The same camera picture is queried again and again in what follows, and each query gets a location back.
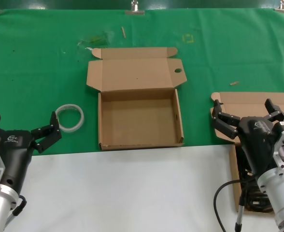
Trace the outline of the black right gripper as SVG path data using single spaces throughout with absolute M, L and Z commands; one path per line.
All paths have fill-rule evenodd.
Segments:
M 240 117 L 222 111 L 222 103 L 215 100 L 212 125 L 230 139 L 237 136 L 254 176 L 277 168 L 273 154 L 278 135 L 273 131 L 274 121 L 283 122 L 284 112 L 271 99 L 266 99 L 268 115 Z

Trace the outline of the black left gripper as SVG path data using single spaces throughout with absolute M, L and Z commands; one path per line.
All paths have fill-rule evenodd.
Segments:
M 34 149 L 42 153 L 61 138 L 55 111 L 51 114 L 49 125 L 31 132 L 0 129 L 0 157 L 5 166 L 0 184 L 20 193 Z

